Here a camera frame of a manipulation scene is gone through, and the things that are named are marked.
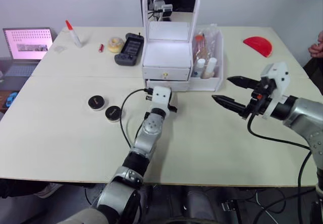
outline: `white bottle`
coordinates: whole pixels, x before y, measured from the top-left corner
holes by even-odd
[[[216,67],[217,62],[218,60],[216,58],[210,58],[208,60],[202,79],[209,79],[214,76],[214,68]]]
[[[200,78],[203,73],[204,65],[205,65],[205,59],[197,60],[193,68],[192,77]]]

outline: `drawer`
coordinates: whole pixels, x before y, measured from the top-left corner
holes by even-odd
[[[186,81],[188,80],[189,73],[189,68],[142,68],[142,75],[144,79]]]
[[[167,81],[167,80],[146,80],[146,88],[162,86],[171,88],[172,91],[187,91],[189,88],[188,81]]]

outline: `tape roll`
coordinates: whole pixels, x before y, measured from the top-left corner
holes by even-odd
[[[118,106],[113,105],[106,109],[105,116],[110,122],[118,122],[120,120],[120,113],[121,109]]]
[[[107,48],[109,49],[110,52],[113,53],[119,53],[121,52],[123,45],[125,43],[123,40],[119,37],[112,37],[107,43]]]

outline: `bottle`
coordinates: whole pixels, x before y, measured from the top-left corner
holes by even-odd
[[[196,35],[195,36],[195,42],[196,42],[196,52],[194,54],[194,62],[196,62],[199,59],[205,59],[207,57],[207,48],[206,48],[206,40],[203,35]]]
[[[75,45],[77,45],[78,47],[82,47],[82,43],[81,43],[79,37],[76,35],[75,31],[73,30],[73,27],[70,24],[70,22],[68,20],[66,20],[65,22],[66,22],[67,28],[70,31],[71,37],[74,40]]]
[[[210,58],[208,60],[206,69],[201,77],[202,79],[209,79],[214,76],[214,68],[216,67],[217,61],[216,58]]]
[[[205,59],[197,60],[193,68],[192,77],[200,78],[203,73],[204,65],[205,65]]]

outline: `white drawer unit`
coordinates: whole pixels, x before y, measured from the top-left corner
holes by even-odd
[[[192,19],[183,21],[150,21],[148,0],[142,0],[144,26],[144,46],[141,57],[142,75],[145,87],[166,86],[173,91],[215,91],[223,80],[223,37],[216,33],[213,57],[217,66],[212,78],[192,78],[193,49],[192,41],[200,0],[195,0]]]

